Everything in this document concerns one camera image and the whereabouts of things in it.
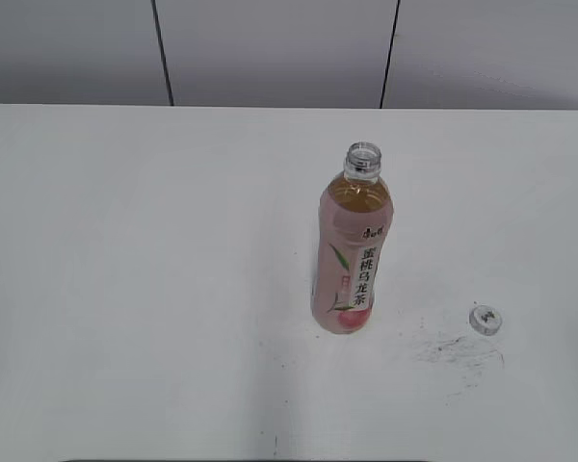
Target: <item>white table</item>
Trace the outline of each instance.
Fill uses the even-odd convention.
[[[334,336],[357,140],[396,215]],[[578,461],[578,113],[0,106],[0,462],[131,457]]]

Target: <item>pink bottle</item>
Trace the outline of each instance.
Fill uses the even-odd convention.
[[[335,334],[357,331],[373,309],[375,275],[394,213],[380,172],[379,149],[357,142],[344,171],[321,195],[312,313]]]

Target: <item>bottle cap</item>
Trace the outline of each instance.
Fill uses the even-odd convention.
[[[482,335],[494,335],[499,331],[503,319],[497,310],[486,305],[478,305],[469,315],[469,323]]]

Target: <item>brand logo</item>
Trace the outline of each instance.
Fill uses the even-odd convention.
[[[370,228],[366,228],[366,230],[364,231],[364,234],[362,234],[362,238],[364,238],[364,239],[376,238],[377,236],[380,236],[381,234],[383,234],[383,226],[376,231],[374,231]]]

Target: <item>black line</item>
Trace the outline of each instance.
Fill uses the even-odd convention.
[[[156,39],[158,40],[158,48],[161,52],[161,63],[163,64],[163,73],[165,74],[165,87],[167,88],[167,97],[170,101],[170,106],[173,104],[173,91],[171,90],[170,71],[167,68],[167,57],[165,56],[165,45],[163,45],[163,35],[161,34],[161,24],[158,20],[158,10],[156,9],[156,0],[150,0],[152,4],[152,14],[154,15],[154,27],[156,28]]]
[[[389,38],[389,50],[387,50],[387,64],[385,65],[385,77],[383,78],[383,90],[381,91],[381,101],[379,109],[383,109],[383,100],[387,90],[387,77],[389,76],[389,67],[392,63],[392,47],[394,46],[394,37],[396,36],[396,24],[398,23],[398,10],[401,8],[401,0],[396,1],[396,12],[394,13],[394,24],[392,24],[392,34]]]

